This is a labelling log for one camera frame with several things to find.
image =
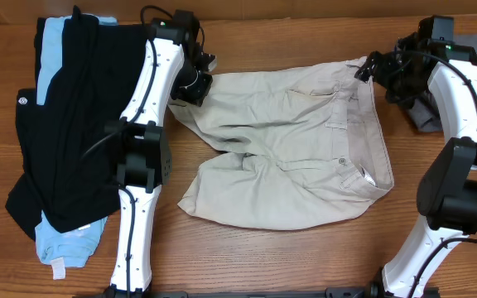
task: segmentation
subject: light blue shirt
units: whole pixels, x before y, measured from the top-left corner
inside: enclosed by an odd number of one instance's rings
[[[36,254],[46,265],[64,258],[65,267],[83,267],[99,245],[108,217],[67,233],[58,233],[41,211],[41,223],[35,227]]]

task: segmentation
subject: beige shorts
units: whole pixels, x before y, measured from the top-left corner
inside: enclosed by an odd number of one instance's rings
[[[201,108],[176,119],[227,151],[206,161],[178,204],[192,216],[290,230],[360,216],[393,187],[359,60],[214,77]]]

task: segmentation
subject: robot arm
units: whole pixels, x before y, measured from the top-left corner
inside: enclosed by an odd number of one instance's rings
[[[141,297],[150,286],[154,211],[171,172],[163,131],[166,105],[172,98],[200,106],[212,82],[206,72],[216,66],[216,57],[196,43],[199,28],[193,13],[184,11],[146,26],[149,40],[136,89],[120,121],[106,127],[122,131],[111,146],[122,189],[118,255],[105,297]]]
[[[441,244],[477,232],[477,181],[467,178],[470,170],[477,170],[477,99],[449,66],[429,60],[428,55],[414,55],[422,52],[446,60],[470,80],[477,95],[477,56],[473,48],[454,44],[453,28],[449,17],[425,19],[417,33],[398,42],[400,54],[374,52],[356,74],[362,80],[372,75],[387,89],[390,103],[408,107],[414,95],[429,90],[446,139],[419,185],[416,225],[369,286],[369,298],[438,295],[425,292],[426,283],[459,241],[442,249]]]

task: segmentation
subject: black cable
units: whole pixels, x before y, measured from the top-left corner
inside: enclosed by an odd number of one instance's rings
[[[154,45],[154,36],[151,36],[151,34],[146,30],[146,23],[145,23],[145,11],[147,9],[155,9],[158,10],[159,12],[165,13],[168,17],[172,18],[172,15],[166,11],[165,9],[161,7],[157,7],[154,5],[146,5],[143,7],[139,13],[139,17],[141,18],[141,25],[143,28],[145,28],[145,32],[147,33],[147,39],[150,42],[150,47],[152,48],[152,74],[150,76],[150,81],[148,82],[147,90],[145,91],[145,94],[143,95],[141,104],[139,104],[139,108],[137,108],[135,116],[128,121],[128,124],[135,123],[139,116],[141,116],[141,113],[144,111],[145,103],[147,103],[148,95],[150,94],[150,90],[152,89],[152,84],[154,83],[154,77],[156,76],[156,70],[157,70],[157,53],[156,53],[156,46]],[[95,151],[97,148],[102,146],[107,140],[111,139],[112,137],[115,137],[118,133],[123,132],[127,126],[124,126],[123,128],[119,129],[116,132],[111,132],[109,135],[106,137],[103,137],[102,139],[98,140],[93,146],[91,146],[80,158],[80,160],[85,159],[89,154],[93,151]]]
[[[403,71],[410,63],[412,62],[412,58],[410,58],[403,66],[401,66],[398,70],[393,71],[391,74],[388,74],[388,77],[392,77],[399,72]]]
[[[428,54],[425,52],[421,52],[418,50],[396,50],[393,52],[389,52],[386,55],[396,55],[396,54],[408,54],[408,55],[422,55],[427,58],[436,60],[438,62],[441,62],[443,65],[447,66],[450,68],[452,71],[454,71],[462,80],[465,82],[465,85],[469,88],[470,94],[472,95],[472,99],[474,100],[474,105],[476,108],[476,114],[477,114],[477,94],[476,91],[474,90],[474,87],[472,86],[472,83],[470,82],[470,79],[468,79],[460,70],[458,70],[455,66],[453,66],[450,62],[437,57],[436,55]]]
[[[436,60],[438,62],[441,62],[443,65],[450,68],[457,75],[459,75],[459,77],[463,80],[463,82],[465,82],[465,85],[469,88],[470,94],[472,95],[472,99],[474,100],[474,104],[475,104],[475,108],[476,108],[476,114],[477,114],[477,94],[476,94],[476,91],[475,91],[474,87],[472,86],[472,83],[470,82],[470,79],[468,79],[463,73],[461,73],[460,70],[458,70],[456,67],[454,67],[450,62],[448,62],[446,60],[443,60],[442,58],[437,57],[435,55],[428,54],[428,53],[421,52],[421,51],[417,51],[417,50],[395,50],[393,52],[390,52],[389,54],[390,55],[396,55],[396,54],[422,55],[422,56],[425,56],[429,59],[433,59],[433,60]],[[453,243],[453,242],[465,242],[465,243],[477,244],[477,239],[450,238],[450,239],[447,239],[447,240],[443,241],[442,243],[440,243],[437,246],[437,248],[430,254],[430,256],[428,256],[428,258],[422,264],[421,269],[419,270],[419,272],[415,276],[415,279],[413,280],[412,289],[410,290],[407,298],[413,298],[413,294],[415,293],[417,285],[419,284],[419,281],[421,280],[422,274],[424,274],[424,271],[426,270],[426,268],[430,264],[431,260],[433,260],[433,258],[436,257],[437,253],[439,253],[439,251],[442,248],[446,248],[449,243]]]
[[[133,226],[135,225],[136,220],[136,200],[133,198],[132,192],[126,188],[119,188],[124,191],[125,194],[130,197],[130,205],[132,206],[132,218],[130,219],[130,232],[128,234],[128,247],[126,248],[126,297],[130,298],[130,259],[132,254],[130,253],[132,249],[132,237],[133,237]]]
[[[146,5],[144,7],[141,8],[141,11],[139,12],[139,17],[141,18],[141,23],[144,24],[145,23],[145,11],[147,9],[154,9],[154,10],[157,10],[159,12],[163,12],[166,14],[167,17],[169,18],[172,18],[172,14],[168,11],[166,11],[165,9],[161,8],[161,7],[157,7],[155,5]]]
[[[426,268],[428,267],[428,265],[430,265],[431,260],[437,255],[437,253],[439,253],[439,251],[442,248],[447,248],[448,244],[453,243],[453,242],[464,242],[464,243],[477,244],[477,239],[450,238],[450,239],[447,239],[447,240],[441,242],[439,244],[439,246],[437,246],[437,248],[434,249],[434,251],[430,254],[430,256],[428,256],[428,258],[425,260],[424,264],[422,264],[421,269],[419,270],[419,272],[415,276],[415,280],[413,281],[412,289],[410,290],[410,293],[407,295],[407,298],[413,298],[413,294],[415,293],[415,290],[416,290],[417,286],[419,285],[419,281],[421,280],[421,276],[424,273],[424,271],[426,270]]]

